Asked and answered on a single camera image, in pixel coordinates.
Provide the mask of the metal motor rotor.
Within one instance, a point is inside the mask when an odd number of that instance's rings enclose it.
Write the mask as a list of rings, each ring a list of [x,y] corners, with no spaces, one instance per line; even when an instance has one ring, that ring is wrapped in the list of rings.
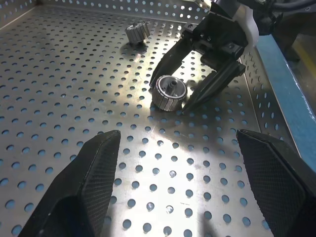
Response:
[[[150,31],[146,22],[133,23],[125,29],[125,33],[130,44],[143,42],[150,36]]]
[[[164,75],[155,82],[152,101],[159,109],[172,112],[182,107],[187,92],[187,86],[183,81],[174,76]]]

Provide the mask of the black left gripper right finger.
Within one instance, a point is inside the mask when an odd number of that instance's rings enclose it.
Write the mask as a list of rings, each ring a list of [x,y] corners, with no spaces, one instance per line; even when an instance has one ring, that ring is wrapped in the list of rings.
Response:
[[[316,237],[316,173],[284,141],[246,129],[237,141],[274,237]]]

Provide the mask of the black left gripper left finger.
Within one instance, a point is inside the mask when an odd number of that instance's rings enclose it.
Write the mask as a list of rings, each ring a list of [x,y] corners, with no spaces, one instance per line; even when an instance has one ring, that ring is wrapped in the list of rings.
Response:
[[[94,136],[53,180],[18,237],[100,237],[113,191],[121,134]]]

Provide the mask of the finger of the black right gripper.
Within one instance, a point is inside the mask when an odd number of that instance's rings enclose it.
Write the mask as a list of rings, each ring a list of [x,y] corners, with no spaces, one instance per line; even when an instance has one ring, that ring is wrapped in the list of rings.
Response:
[[[197,37],[183,37],[168,50],[154,69],[150,86],[155,86],[157,79],[163,75],[172,75],[182,64],[183,59],[193,50]]]
[[[188,113],[220,93],[239,76],[239,61],[229,60],[217,71],[212,71],[193,91],[182,109]]]

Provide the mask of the perforated metal tray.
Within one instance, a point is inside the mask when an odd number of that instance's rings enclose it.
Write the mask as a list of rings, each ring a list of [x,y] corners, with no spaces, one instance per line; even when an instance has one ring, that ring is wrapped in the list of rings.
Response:
[[[19,234],[55,176],[98,133],[121,143],[105,236],[273,237],[236,131],[292,141],[257,48],[244,75],[183,115],[152,104],[154,67],[182,23],[0,2],[0,237]],[[146,22],[130,44],[125,29]]]

